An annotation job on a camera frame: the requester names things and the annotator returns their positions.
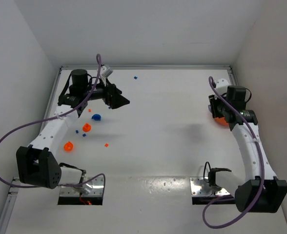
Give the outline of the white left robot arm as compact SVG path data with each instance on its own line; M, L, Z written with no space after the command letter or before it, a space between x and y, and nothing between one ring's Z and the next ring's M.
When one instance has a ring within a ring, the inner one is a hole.
M47 122L40 134L27 146L16 152L21 183L54 189L60 185L79 187L85 170L57 161L57 150L69 127L81 116L88 101L102 99L111 109L128 105L108 77L112 69L101 66L100 76L95 81L84 69L72 70L58 97L53 120Z

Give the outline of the blue round lego piece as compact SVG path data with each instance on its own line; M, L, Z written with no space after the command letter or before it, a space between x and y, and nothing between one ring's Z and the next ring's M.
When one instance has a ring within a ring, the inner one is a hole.
M94 114L91 119L94 121L101 121L102 117L99 114Z

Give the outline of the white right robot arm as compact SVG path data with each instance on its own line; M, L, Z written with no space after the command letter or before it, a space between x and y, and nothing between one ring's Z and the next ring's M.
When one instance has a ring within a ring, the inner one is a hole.
M228 168L212 168L208 173L211 187L226 189L235 199L240 212L249 207L256 195L252 213L275 213L287 194L287 182L279 180L270 166L259 137L258 120L253 110L246 109L247 88L222 84L209 96L213 118L224 118L237 141L245 168L245 179L239 179Z

